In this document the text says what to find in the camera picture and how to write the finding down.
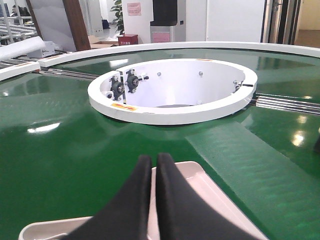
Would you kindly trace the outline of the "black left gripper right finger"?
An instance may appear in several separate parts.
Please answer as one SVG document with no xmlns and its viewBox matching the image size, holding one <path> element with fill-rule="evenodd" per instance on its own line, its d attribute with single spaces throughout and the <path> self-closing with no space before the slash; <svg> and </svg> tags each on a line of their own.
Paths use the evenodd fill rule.
<svg viewBox="0 0 320 240">
<path fill-rule="evenodd" d="M 183 177 L 169 153 L 159 153 L 155 200 L 162 240 L 251 240 L 253 236 L 207 204 Z"/>
</svg>

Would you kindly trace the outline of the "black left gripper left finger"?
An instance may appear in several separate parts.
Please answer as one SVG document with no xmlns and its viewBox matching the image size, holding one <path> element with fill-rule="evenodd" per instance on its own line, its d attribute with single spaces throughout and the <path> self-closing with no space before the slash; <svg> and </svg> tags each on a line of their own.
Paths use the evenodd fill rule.
<svg viewBox="0 0 320 240">
<path fill-rule="evenodd" d="M 140 155 L 115 196 L 64 240 L 146 240 L 151 197 L 152 160 Z"/>
</svg>

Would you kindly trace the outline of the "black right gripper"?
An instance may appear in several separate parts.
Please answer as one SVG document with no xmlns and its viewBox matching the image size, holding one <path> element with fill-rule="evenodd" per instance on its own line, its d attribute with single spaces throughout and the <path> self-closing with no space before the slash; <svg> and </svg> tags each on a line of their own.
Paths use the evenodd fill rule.
<svg viewBox="0 0 320 240">
<path fill-rule="evenodd" d="M 320 135 L 318 136 L 318 138 L 313 146 L 313 151 L 316 153 L 320 153 Z"/>
</svg>

